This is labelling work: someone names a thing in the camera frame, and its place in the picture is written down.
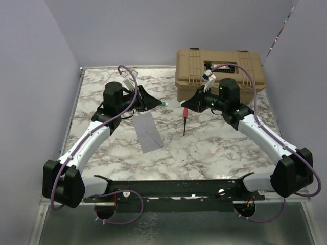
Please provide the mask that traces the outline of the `grey envelope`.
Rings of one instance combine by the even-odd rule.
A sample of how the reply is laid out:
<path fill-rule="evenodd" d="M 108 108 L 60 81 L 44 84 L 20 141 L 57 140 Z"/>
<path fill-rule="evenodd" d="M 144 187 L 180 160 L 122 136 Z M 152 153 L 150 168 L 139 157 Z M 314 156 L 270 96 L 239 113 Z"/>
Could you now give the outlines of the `grey envelope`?
<path fill-rule="evenodd" d="M 164 146 L 151 112 L 134 116 L 132 122 L 143 153 Z"/>

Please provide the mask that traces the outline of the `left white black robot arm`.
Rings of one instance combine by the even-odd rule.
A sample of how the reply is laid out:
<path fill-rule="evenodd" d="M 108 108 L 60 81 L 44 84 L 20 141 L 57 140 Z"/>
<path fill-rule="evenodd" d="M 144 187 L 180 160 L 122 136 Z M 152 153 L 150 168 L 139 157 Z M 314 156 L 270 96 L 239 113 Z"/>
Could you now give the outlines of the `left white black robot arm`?
<path fill-rule="evenodd" d="M 103 202 L 110 200 L 113 194 L 110 180 L 98 175 L 84 179 L 83 170 L 98 147 L 119 126 L 122 114 L 148 111 L 161 104 L 141 85 L 128 90 L 119 82 L 107 83 L 103 101 L 83 135 L 58 160 L 48 160 L 43 166 L 42 195 L 52 205 L 57 202 L 71 208 L 88 197 L 97 196 Z"/>

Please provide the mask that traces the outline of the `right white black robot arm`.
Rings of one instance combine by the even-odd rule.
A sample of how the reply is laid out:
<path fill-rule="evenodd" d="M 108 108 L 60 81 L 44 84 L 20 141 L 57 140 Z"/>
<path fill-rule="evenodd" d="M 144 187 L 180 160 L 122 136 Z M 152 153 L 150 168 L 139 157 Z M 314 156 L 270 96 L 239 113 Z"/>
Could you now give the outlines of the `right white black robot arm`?
<path fill-rule="evenodd" d="M 275 164 L 272 173 L 245 176 L 235 186 L 239 199 L 245 200 L 256 191 L 272 191 L 286 198 L 312 184 L 312 153 L 287 143 L 257 120 L 254 111 L 240 102 L 240 88 L 234 79 L 222 79 L 218 94 L 205 90 L 204 86 L 198 87 L 193 97 L 181 106 L 198 113 L 206 109 L 220 111 L 226 123 L 251 139 Z"/>

